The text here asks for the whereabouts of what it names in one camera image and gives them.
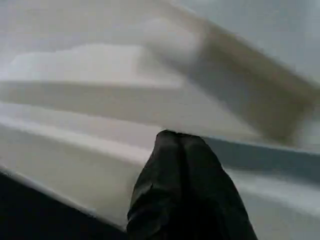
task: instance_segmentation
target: blurry object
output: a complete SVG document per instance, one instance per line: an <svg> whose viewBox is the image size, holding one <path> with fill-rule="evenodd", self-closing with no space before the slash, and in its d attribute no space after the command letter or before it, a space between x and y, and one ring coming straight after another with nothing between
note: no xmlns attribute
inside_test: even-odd
<svg viewBox="0 0 320 240"><path fill-rule="evenodd" d="M219 157L246 170L234 181L259 236L284 239L283 231L272 231L283 222L293 222L298 233L319 231L313 225L319 216L310 216L314 205L284 206L287 198L258 184L268 174L272 191L279 183L275 170L317 179L319 157L309 155L314 148L298 133L318 94L304 84L305 75L293 89L273 80L291 76L292 68L252 51L235 31L164 1L13 0L0 3L0 16L2 171L123 228L134 182L156 134L167 128L206 137L218 152L228 146ZM267 62L270 75L255 69ZM301 76L293 79L300 83ZM246 144L250 151L242 150ZM298 153L305 149L308 154ZM256 151L262 160L250 157ZM259 187L250 188L253 182ZM270 214L274 209L283 217ZM303 225L306 219L312 224ZM264 225L272 227L264 231Z"/></svg>

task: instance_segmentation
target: white surface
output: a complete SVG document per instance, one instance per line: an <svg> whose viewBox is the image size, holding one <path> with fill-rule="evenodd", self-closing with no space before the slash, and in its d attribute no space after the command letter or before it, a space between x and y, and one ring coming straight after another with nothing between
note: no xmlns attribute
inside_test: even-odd
<svg viewBox="0 0 320 240"><path fill-rule="evenodd" d="M320 86L318 0L173 0Z"/></svg>
<svg viewBox="0 0 320 240"><path fill-rule="evenodd" d="M248 72L234 72L219 58L186 74L143 48L161 37L157 28L177 30L165 43L188 37L191 50L181 44L176 52L188 65L202 37L163 21L156 1L3 1L0 18L0 100L11 102L0 104L1 168L121 227L162 128L259 142L268 133L290 132L284 115L290 123L301 116L294 97L256 85ZM198 85L202 78L194 77L201 74L212 85ZM306 202L283 194L301 187L296 182L231 176L260 239L294 239L288 229L296 236L318 233L318 211L311 214L316 187L306 191L315 202Z"/></svg>

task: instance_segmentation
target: black object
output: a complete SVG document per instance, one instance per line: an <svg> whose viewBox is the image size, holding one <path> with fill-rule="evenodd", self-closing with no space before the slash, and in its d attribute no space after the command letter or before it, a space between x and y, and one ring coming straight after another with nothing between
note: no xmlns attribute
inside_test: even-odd
<svg viewBox="0 0 320 240"><path fill-rule="evenodd" d="M1 240L125 240L126 234L0 173Z"/></svg>
<svg viewBox="0 0 320 240"><path fill-rule="evenodd" d="M133 190L133 240L257 240L241 197L197 136L160 132Z"/></svg>

